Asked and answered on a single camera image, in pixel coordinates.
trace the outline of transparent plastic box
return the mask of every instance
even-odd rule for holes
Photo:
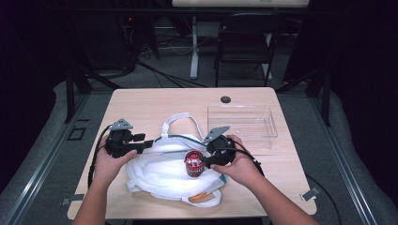
[[[247,147],[271,148],[278,133],[267,105],[207,107],[207,128],[230,126],[224,135],[237,135]]]

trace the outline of wooden table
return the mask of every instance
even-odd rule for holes
[[[310,188],[281,106],[271,88],[119,89],[112,95],[97,138],[106,126],[124,118],[134,126],[133,134],[145,133],[147,140],[156,139],[161,135],[163,122],[170,115],[183,112],[191,113],[206,135],[207,107],[223,105],[221,97],[224,96],[232,99],[229,105],[268,105],[271,108],[278,132],[272,147],[256,150],[252,150],[249,145],[246,147],[262,162],[263,171],[270,182],[305,212],[314,214],[314,200],[305,202],[299,196]],[[169,131],[174,134],[197,133],[190,119],[174,122]],[[87,175],[95,143],[76,188],[76,194],[87,192]],[[252,193],[232,179],[221,188],[221,204],[211,208],[197,208],[183,202],[159,200],[145,192],[130,193],[126,188],[128,180],[123,167],[109,188],[107,218],[242,218],[267,215]],[[71,203],[68,211],[70,219],[75,218],[81,203]]]

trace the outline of white plastic bag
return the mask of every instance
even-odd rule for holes
[[[193,135],[168,135],[170,124],[180,118],[191,118],[203,140],[197,122],[188,112],[169,117],[163,124],[161,137],[154,141],[153,146],[127,164],[128,189],[131,192],[147,191],[155,198],[182,201],[196,207],[218,205],[222,197],[219,188],[226,184],[226,177],[206,167],[198,177],[187,174],[184,158],[188,152],[199,151],[205,157],[209,157],[209,152]],[[190,202],[192,197],[210,193],[215,197],[209,201]]]

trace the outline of human hand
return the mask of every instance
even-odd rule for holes
[[[99,146],[101,149],[97,154],[96,159],[96,170],[94,173],[93,184],[96,183],[98,185],[104,185],[106,187],[110,186],[111,183],[115,180],[117,174],[120,171],[120,168],[132,160],[136,154],[136,150],[129,151],[125,156],[114,158],[108,155],[105,149],[106,140],[108,136],[102,138]]]
[[[227,138],[243,146],[242,140],[239,137],[235,135],[227,135]],[[235,144],[235,148],[243,150],[239,144]],[[226,166],[213,164],[211,165],[211,169],[218,173],[230,176],[236,182],[245,187],[254,183],[258,179],[264,179],[261,173],[254,166],[253,161],[248,156],[239,152],[236,153],[235,159],[231,164]]]

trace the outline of red can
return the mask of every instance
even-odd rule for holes
[[[185,156],[184,162],[189,176],[198,177],[205,170],[205,163],[200,159],[202,156],[198,151],[190,151]]]

